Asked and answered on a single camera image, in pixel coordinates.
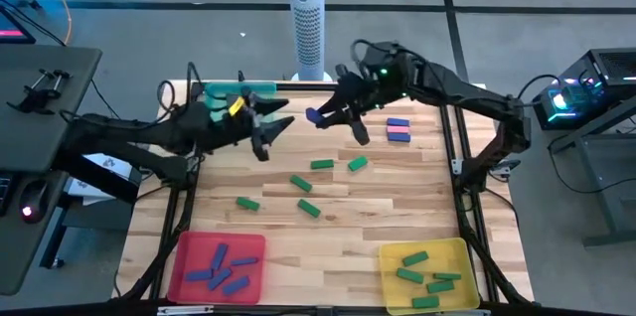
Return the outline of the black computer tower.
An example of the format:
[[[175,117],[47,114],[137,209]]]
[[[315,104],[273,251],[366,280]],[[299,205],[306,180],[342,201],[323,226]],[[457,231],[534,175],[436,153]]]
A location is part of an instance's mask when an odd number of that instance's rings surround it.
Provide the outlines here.
[[[572,130],[636,95],[636,48],[591,49],[533,99],[543,130]]]

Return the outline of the black desk support beam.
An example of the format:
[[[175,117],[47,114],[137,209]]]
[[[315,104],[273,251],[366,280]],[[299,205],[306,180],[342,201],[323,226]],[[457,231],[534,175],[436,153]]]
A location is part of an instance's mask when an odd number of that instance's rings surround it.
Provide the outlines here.
[[[80,154],[60,152],[52,168],[67,172],[71,177],[86,182],[100,191],[133,205],[137,200],[138,187],[127,179],[114,174]]]

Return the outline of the white paper sheet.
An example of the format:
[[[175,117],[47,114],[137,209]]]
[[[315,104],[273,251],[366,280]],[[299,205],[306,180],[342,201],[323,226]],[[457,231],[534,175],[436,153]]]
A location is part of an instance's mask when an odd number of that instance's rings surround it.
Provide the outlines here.
[[[127,178],[129,181],[133,182],[138,182],[140,180],[140,172],[128,162],[102,153],[87,154],[85,155],[85,158],[87,158],[90,162],[105,168],[118,177]]]
[[[111,199],[110,195],[76,178],[70,178],[67,194],[80,198],[84,206]]]

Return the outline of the black computer mouse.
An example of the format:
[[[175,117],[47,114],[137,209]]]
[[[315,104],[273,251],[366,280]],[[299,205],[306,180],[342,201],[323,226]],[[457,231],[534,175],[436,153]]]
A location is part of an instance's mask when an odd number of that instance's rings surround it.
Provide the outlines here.
[[[19,209],[26,224],[36,224],[45,216],[49,203],[47,190],[48,182],[44,179],[33,180],[24,187]]]

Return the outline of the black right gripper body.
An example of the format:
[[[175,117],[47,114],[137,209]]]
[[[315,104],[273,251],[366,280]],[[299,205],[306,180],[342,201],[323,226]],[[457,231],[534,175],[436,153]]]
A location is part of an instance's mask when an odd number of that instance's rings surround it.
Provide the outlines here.
[[[348,107],[383,107],[405,96],[405,47],[399,43],[352,43],[357,72],[342,69],[342,92]]]

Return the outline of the grey metal stand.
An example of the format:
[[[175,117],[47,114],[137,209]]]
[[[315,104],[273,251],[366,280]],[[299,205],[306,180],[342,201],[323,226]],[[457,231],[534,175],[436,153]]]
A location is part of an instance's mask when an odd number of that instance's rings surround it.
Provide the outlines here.
[[[578,156],[588,188],[568,188],[594,196],[604,219],[606,233],[585,237],[585,247],[636,241],[636,126],[610,131],[635,115],[636,96],[548,144],[551,158],[567,150]]]

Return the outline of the white tower fan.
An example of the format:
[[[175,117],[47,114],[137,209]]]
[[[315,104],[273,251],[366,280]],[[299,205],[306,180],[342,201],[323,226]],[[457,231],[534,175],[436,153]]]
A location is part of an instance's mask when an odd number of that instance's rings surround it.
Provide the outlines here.
[[[325,0],[290,0],[298,69],[293,80],[332,81],[325,70]]]

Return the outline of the teal plastic bin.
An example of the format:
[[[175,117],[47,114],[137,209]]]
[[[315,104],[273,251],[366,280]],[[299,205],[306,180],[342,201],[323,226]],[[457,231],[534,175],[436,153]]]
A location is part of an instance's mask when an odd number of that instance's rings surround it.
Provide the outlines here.
[[[209,117],[215,123],[223,123],[231,127],[251,127],[256,116],[260,122],[271,122],[278,107],[269,107],[266,111],[251,114],[247,109],[253,108],[255,102],[275,99],[277,88],[274,82],[208,82],[204,88],[204,104],[210,110]],[[230,107],[235,100],[242,97],[244,105],[231,115]]]

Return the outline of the dark screen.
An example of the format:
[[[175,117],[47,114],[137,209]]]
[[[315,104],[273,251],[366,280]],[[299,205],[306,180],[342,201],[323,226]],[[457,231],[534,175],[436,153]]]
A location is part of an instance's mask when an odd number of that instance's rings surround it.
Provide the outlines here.
[[[0,6],[0,44],[32,45],[36,39],[13,18],[8,10]]]

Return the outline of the dark grey side table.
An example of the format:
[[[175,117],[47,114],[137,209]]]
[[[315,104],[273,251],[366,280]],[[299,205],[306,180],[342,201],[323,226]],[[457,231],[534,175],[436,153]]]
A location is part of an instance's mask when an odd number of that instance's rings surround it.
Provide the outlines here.
[[[68,130],[59,112],[78,110],[101,57],[99,49],[0,44],[0,171],[49,170]],[[72,75],[62,81],[62,96],[47,105],[54,113],[22,113],[9,107],[7,101],[19,104],[24,99],[24,86],[41,76],[39,69]],[[44,79],[38,89],[53,84]]]

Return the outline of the black aluminium table frame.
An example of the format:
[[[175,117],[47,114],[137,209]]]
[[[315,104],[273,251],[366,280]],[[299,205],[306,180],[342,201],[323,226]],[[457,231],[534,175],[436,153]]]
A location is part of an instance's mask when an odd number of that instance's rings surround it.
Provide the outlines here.
[[[289,100],[282,114],[294,122],[266,163],[253,158],[248,143],[205,159],[191,229],[264,236],[264,305],[383,311],[380,247],[458,236],[449,160],[482,150],[495,124],[470,111],[403,99],[366,117],[372,140],[360,146],[346,126],[318,130],[305,119],[307,107],[330,96],[328,84],[285,81],[278,91]],[[392,117],[409,121],[409,142],[388,141]],[[347,164],[358,156],[368,164],[349,171]],[[334,167],[310,168],[311,161],[324,159],[333,159]],[[291,184],[291,175],[311,183],[312,191]],[[237,197],[258,202],[259,210],[240,207]],[[320,217],[301,211],[299,199],[320,209]]]

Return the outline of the dark grey desk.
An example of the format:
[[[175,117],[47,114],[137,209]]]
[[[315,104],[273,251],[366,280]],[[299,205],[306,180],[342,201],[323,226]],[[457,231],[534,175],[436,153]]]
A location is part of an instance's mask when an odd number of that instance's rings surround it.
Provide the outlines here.
[[[51,172],[42,176],[28,175],[13,179],[6,213],[0,217],[0,295],[14,295],[20,290],[67,178],[68,174],[65,172]],[[20,195],[31,181],[37,179],[47,181],[48,205],[40,221],[27,224],[22,218]]]

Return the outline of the red plastic bin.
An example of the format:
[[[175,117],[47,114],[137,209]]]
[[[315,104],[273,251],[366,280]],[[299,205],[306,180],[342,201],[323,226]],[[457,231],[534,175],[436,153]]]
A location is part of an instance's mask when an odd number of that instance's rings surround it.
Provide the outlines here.
[[[232,275],[217,289],[211,291],[209,280],[188,282],[185,275],[194,270],[211,269],[217,245],[226,243],[229,248],[222,268],[230,268]],[[226,303],[254,305],[261,296],[264,268],[265,238],[254,234],[229,234],[210,232],[185,232],[178,241],[177,254],[167,292],[167,298],[175,303]],[[230,266],[233,259],[258,257],[259,262],[243,266]],[[247,288],[231,296],[223,294],[223,287],[247,275]]]

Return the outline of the black keyboard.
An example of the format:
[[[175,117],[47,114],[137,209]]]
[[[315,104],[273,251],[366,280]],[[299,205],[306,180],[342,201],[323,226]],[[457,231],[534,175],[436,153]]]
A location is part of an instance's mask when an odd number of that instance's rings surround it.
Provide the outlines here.
[[[0,173],[0,217],[6,214],[10,202],[12,175]]]

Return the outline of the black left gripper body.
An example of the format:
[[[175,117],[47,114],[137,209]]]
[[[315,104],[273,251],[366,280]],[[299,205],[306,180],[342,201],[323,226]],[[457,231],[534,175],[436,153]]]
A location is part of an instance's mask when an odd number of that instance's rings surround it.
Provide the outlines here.
[[[223,106],[212,106],[206,100],[197,100],[205,110],[213,124],[227,130],[231,137],[238,140],[244,132],[251,138],[262,122],[264,115],[256,114],[251,108],[251,100],[260,96],[258,94],[226,94],[225,96],[213,96],[212,100],[219,100]]]

